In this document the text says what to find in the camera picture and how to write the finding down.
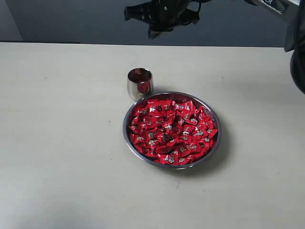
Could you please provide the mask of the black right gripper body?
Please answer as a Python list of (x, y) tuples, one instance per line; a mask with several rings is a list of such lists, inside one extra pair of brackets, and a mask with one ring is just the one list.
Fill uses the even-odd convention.
[(145, 3), (144, 15), (145, 23), (162, 24), (172, 28), (172, 31), (179, 26), (196, 24), (200, 20), (200, 1), (196, 10), (191, 10), (188, 6), (192, 0), (152, 0)]

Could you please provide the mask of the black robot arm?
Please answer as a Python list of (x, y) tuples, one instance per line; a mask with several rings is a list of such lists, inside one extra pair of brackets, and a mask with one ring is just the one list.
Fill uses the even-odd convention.
[[(188, 9), (189, 0), (151, 0), (124, 9), (126, 21), (135, 19), (149, 25), (148, 37), (154, 39), (177, 26), (196, 24), (200, 9)], [(288, 23), (284, 50), (292, 51), (290, 73), (301, 91), (305, 91), (305, 2), (303, 0), (249, 0), (248, 4), (260, 6)]]

